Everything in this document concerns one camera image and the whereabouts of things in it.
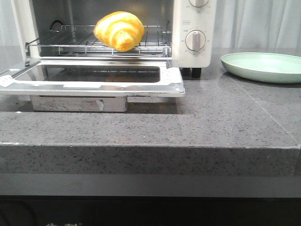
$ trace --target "wire rack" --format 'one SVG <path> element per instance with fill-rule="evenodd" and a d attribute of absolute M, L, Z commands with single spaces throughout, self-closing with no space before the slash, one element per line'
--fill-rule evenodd
<path fill-rule="evenodd" d="M 94 36 L 94 25 L 62 25 L 59 31 L 26 43 L 27 55 L 33 46 L 40 47 L 41 57 L 47 56 L 137 56 L 167 57 L 171 51 L 168 36 L 159 25 L 147 25 L 142 41 L 128 52 L 119 52 L 102 44 Z"/>

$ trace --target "countertop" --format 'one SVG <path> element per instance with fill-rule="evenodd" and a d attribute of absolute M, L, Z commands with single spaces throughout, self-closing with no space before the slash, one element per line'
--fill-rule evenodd
<path fill-rule="evenodd" d="M 34 112 L 0 97 L 0 172 L 301 175 L 301 84 L 232 75 L 220 57 L 295 49 L 213 49 L 185 97 L 129 97 L 127 113 Z"/>

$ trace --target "oven dial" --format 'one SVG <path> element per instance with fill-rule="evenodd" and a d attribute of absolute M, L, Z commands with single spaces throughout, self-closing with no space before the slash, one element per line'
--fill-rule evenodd
<path fill-rule="evenodd" d="M 207 4 L 208 0 L 189 0 L 194 7 L 202 7 Z"/>
<path fill-rule="evenodd" d="M 199 51 L 205 45 L 205 35 L 201 31 L 192 31 L 186 36 L 186 46 L 192 51 Z"/>

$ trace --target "toaster oven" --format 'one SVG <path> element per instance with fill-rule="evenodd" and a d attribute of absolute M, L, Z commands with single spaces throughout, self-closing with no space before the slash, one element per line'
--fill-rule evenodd
<path fill-rule="evenodd" d="M 30 96 L 36 111 L 125 112 L 127 97 L 182 97 L 180 68 L 210 64 L 216 0 L 12 0 L 24 66 L 1 74 L 0 93 Z M 142 21 L 142 41 L 118 52 L 93 29 L 114 11 Z"/>

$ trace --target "plate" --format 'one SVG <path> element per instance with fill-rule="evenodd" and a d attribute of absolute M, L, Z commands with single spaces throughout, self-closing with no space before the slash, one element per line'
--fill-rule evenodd
<path fill-rule="evenodd" d="M 234 75 L 272 83 L 301 82 L 301 57 L 276 53 L 232 53 L 221 57 Z"/>

